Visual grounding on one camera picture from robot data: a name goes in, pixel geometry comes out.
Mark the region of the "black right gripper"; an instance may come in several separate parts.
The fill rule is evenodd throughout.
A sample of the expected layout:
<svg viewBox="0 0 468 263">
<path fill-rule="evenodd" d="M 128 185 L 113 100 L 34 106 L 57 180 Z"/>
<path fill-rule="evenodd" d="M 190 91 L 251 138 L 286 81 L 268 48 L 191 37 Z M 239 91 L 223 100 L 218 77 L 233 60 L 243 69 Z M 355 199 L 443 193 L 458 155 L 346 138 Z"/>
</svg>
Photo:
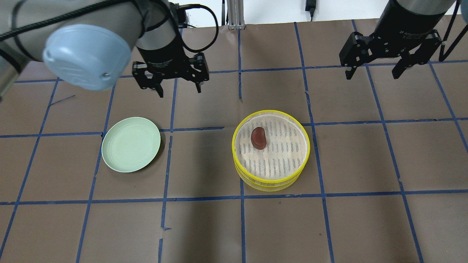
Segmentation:
<svg viewBox="0 0 468 263">
<path fill-rule="evenodd" d="M 394 79 L 414 65 L 427 64 L 442 43 L 435 30 L 440 19 L 440 16 L 386 17 L 378 21 L 370 35 L 352 32 L 339 52 L 340 63 L 347 68 L 346 79 L 351 80 L 358 67 L 378 58 L 400 56 L 392 69 Z"/>
</svg>

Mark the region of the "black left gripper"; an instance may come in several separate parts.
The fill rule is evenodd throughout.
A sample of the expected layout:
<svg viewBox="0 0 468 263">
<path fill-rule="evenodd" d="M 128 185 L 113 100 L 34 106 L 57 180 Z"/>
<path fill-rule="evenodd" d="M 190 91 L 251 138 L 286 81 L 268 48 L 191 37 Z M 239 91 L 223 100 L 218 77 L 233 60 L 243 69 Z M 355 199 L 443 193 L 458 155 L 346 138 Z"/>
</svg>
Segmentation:
<svg viewBox="0 0 468 263">
<path fill-rule="evenodd" d="M 199 94 L 201 85 L 210 80 L 204 52 L 189 58 L 180 35 L 144 35 L 137 40 L 136 48 L 143 62 L 132 63 L 132 76 L 141 89 L 156 91 L 160 98 L 164 97 L 162 80 L 191 81 Z"/>
</svg>

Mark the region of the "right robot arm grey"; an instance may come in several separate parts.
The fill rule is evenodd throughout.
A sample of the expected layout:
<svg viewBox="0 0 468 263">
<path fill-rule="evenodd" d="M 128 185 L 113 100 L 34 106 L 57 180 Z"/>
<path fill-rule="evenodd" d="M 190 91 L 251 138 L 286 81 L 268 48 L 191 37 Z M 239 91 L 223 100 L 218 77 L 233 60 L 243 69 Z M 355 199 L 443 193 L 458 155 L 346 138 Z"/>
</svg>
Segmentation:
<svg viewBox="0 0 468 263">
<path fill-rule="evenodd" d="M 369 36 L 352 32 L 339 52 L 346 78 L 356 69 L 380 58 L 399 58 L 392 70 L 398 79 L 408 68 L 427 64 L 440 49 L 438 60 L 443 62 L 466 35 L 467 27 L 447 47 L 451 28 L 458 10 L 467 20 L 466 0 L 390 0 Z"/>
</svg>

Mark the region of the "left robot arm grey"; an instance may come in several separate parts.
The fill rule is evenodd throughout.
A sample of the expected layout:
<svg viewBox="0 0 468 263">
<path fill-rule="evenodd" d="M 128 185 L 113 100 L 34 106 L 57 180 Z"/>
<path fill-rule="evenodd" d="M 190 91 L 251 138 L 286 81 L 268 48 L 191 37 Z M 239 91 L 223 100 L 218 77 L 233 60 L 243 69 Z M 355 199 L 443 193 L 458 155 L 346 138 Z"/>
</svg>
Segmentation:
<svg viewBox="0 0 468 263">
<path fill-rule="evenodd" d="M 180 33 L 187 9 L 167 0 L 2 0 L 1 98 L 32 61 L 92 91 L 112 88 L 127 65 L 141 89 L 163 97 L 162 80 L 209 80 L 204 50 Z"/>
</svg>

